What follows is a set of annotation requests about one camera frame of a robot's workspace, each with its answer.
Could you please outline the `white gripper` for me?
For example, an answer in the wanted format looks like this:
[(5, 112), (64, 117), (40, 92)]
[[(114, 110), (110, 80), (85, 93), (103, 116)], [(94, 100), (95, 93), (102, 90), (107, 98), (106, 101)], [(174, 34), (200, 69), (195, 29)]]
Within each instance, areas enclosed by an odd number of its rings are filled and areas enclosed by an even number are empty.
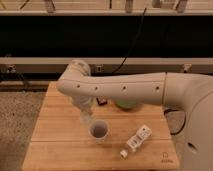
[(92, 104), (93, 99), (91, 97), (85, 96), (74, 96), (72, 98), (72, 103), (76, 106), (82, 113), (91, 115), (92, 114)]

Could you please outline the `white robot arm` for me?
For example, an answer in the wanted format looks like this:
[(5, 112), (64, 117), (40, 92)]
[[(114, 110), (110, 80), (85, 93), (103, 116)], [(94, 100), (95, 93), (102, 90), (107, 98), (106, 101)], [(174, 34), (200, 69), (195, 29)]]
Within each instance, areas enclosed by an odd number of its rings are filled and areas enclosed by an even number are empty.
[(162, 72), (94, 77), (86, 62), (73, 60), (57, 81), (57, 89), (82, 110), (100, 97), (184, 111), (180, 171), (213, 171), (213, 76)]

